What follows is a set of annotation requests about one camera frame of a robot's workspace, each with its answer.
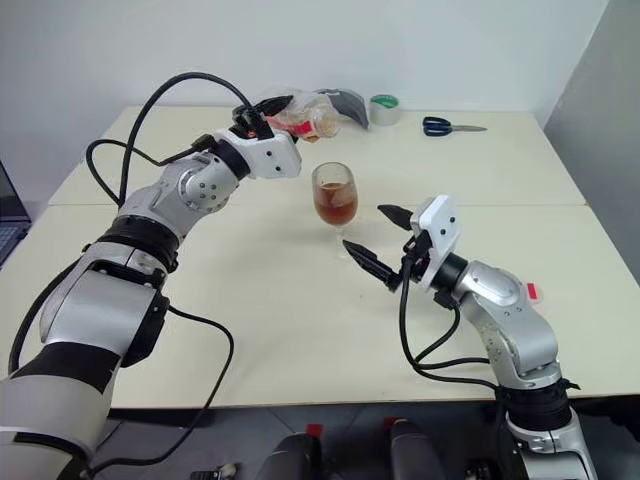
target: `scissor blade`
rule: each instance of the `scissor blade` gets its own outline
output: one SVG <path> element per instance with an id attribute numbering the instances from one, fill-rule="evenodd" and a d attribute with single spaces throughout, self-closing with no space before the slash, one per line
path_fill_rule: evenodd
<path id="1" fill-rule="evenodd" d="M 476 127 L 475 125 L 454 125 L 451 127 L 455 132 L 484 132 L 485 127 Z"/>

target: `glass stem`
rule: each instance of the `glass stem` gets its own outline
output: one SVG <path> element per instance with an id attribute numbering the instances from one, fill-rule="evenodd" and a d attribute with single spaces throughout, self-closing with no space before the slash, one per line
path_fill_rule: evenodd
<path id="1" fill-rule="evenodd" d="M 344 240 L 344 227 L 335 227 L 336 229 L 336 253 L 338 258 L 347 258 L 347 251 L 344 249 L 344 245 L 342 245 L 342 240 Z"/>

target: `brown liquid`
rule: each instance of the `brown liquid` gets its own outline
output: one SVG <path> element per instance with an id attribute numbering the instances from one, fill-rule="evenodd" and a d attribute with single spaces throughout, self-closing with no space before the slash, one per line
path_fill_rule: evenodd
<path id="1" fill-rule="evenodd" d="M 313 191 L 316 211 L 329 225 L 346 225 L 358 208 L 358 197 L 353 184 L 325 183 Z"/>

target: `blue scissors handle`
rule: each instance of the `blue scissors handle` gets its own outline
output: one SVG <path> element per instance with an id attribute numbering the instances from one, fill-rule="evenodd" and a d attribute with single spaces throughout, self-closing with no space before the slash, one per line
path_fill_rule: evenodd
<path id="1" fill-rule="evenodd" d="M 444 137 L 453 131 L 451 122 L 440 117 L 424 117 L 422 119 L 422 129 L 428 137 Z"/>

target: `roll of tape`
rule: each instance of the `roll of tape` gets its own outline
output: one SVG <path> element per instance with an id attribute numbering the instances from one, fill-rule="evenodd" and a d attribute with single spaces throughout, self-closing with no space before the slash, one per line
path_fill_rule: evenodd
<path id="1" fill-rule="evenodd" d="M 369 120 L 386 127 L 400 120 L 400 100 L 393 95 L 375 95 L 369 100 Z"/>

